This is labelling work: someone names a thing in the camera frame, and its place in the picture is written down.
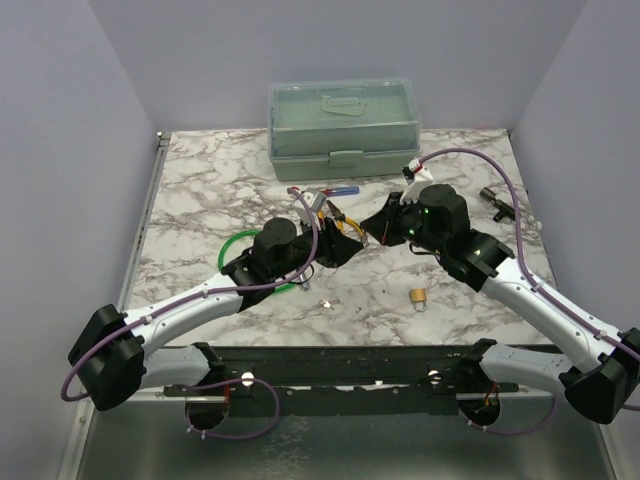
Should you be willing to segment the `green cable lock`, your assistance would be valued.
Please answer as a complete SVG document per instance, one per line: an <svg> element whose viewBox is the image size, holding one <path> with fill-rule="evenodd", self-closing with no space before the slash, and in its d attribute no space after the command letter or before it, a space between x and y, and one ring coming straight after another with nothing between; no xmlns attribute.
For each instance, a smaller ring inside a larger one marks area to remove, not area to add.
<svg viewBox="0 0 640 480"><path fill-rule="evenodd" d="M235 255L240 254L244 248L248 248L251 240L253 240L258 233L259 230L257 229L249 229L240 231L229 237L222 245L217 257L218 270L221 271ZM274 294L284 294L295 290L300 290L302 292L310 291L310 280L313 277L314 272L315 270L310 268L293 282L277 287L274 290Z"/></svg>

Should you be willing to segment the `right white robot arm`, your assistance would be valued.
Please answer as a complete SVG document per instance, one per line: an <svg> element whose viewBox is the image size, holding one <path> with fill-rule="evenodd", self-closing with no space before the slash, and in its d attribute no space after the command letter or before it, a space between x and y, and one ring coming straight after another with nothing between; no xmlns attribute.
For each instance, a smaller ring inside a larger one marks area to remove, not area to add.
<svg viewBox="0 0 640 480"><path fill-rule="evenodd" d="M467 389L527 385L563 395L585 418L609 424L638 387L638 329L620 331L530 274L505 244L472 228L466 201L451 186L427 186L411 202L393 192L361 226L382 245L409 243L435 255L452 278L515 312L559 350L549 355L492 344L461 365Z"/></svg>

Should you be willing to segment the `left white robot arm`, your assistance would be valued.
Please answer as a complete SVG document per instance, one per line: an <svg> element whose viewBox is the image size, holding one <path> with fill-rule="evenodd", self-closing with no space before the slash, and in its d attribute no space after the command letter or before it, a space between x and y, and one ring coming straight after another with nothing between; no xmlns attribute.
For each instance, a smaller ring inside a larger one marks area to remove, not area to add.
<svg viewBox="0 0 640 480"><path fill-rule="evenodd" d="M190 346L171 354L167 344L222 317L247 310L315 265L338 268L365 246L327 218L316 228L285 218L269 220L250 248L220 272L169 299L138 309L98 308L68 354L70 375L99 411L113 409L143 388L191 386L214 393L222 380L213 355Z"/></svg>

